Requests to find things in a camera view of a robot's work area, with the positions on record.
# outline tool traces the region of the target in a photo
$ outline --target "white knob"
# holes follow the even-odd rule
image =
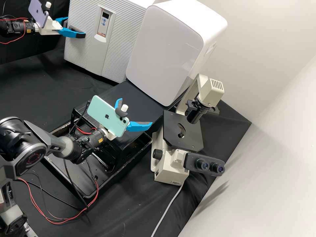
[[[124,104],[122,105],[121,111],[126,112],[128,109],[128,105]]]
[[[46,2],[45,7],[50,8],[52,6],[51,2]]]

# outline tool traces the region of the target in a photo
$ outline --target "vent grille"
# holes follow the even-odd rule
[[[71,0],[68,25],[84,31],[86,38],[66,38],[65,59],[86,68],[98,5],[117,14],[101,75],[116,82],[123,82],[126,79],[128,61],[146,11],[141,5],[129,0]]]
[[[212,79],[212,85],[217,89],[223,90],[223,84],[220,81]]]

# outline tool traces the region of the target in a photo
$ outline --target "mint green smartphone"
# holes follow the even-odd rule
[[[123,136],[129,124],[127,117],[121,118],[115,113],[114,107],[97,95],[93,96],[87,113],[117,137]]]

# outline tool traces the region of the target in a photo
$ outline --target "white corner wall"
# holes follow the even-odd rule
[[[252,121],[316,54],[316,0],[199,1],[228,21],[202,73]]]
[[[316,56],[251,125],[187,236],[316,236]]]

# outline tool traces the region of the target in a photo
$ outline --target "white cable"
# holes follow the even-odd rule
[[[171,199],[169,205],[167,206],[164,214],[162,215],[162,217],[160,218],[160,221],[158,222],[158,224],[156,225],[156,228],[154,229],[154,232],[151,234],[151,237],[154,237],[156,231],[158,230],[159,225],[161,224],[162,220],[164,219],[165,215],[167,214],[171,204],[173,203],[173,201],[175,200],[175,198],[178,196],[178,194],[180,193],[181,189],[183,187],[183,184],[180,186],[179,190],[177,191],[177,193],[175,194],[175,196]]]

